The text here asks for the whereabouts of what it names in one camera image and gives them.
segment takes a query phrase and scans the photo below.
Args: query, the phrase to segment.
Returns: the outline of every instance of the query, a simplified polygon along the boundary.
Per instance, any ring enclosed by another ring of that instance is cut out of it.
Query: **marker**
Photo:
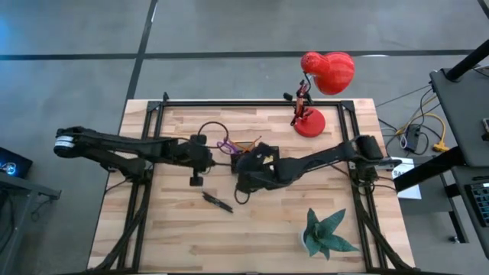
[[[213,205],[217,205],[219,208],[224,209],[225,211],[227,211],[229,213],[233,213],[231,206],[225,204],[223,201],[216,199],[215,197],[209,195],[208,193],[206,193],[204,191],[202,191],[202,197],[204,198],[204,200],[212,203]]]

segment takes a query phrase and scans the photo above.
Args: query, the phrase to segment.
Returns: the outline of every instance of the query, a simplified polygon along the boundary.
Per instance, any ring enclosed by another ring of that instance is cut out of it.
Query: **plant pot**
[[[304,228],[301,232],[299,232],[299,242],[303,245],[306,251],[309,251],[306,246],[306,240],[304,240],[304,233],[306,233],[306,229]]]

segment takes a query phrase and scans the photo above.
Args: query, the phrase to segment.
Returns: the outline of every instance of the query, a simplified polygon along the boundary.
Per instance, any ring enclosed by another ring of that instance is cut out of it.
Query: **green plant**
[[[307,227],[304,231],[303,240],[309,250],[309,256],[322,252],[329,260],[329,250],[349,252],[358,251],[344,238],[334,235],[338,225],[345,217],[346,209],[340,210],[328,218],[319,221],[315,212],[309,209],[307,212]]]

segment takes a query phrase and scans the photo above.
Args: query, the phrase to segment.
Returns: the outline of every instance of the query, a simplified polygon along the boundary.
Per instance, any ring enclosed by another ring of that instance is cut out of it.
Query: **lamp base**
[[[314,138],[322,133],[326,126],[326,120],[320,111],[314,108],[308,108],[307,110],[311,112],[311,115],[305,119],[298,119],[293,128],[306,138]]]

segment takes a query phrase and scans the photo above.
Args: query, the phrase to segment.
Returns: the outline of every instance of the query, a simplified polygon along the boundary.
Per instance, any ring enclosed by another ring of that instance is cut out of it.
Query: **white paper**
[[[395,179],[398,176],[414,168],[413,159],[403,157],[392,157],[395,160],[401,160],[402,163],[392,170],[392,178]],[[404,191],[397,193],[397,197],[401,199],[421,199],[421,192],[419,186],[416,184]]]

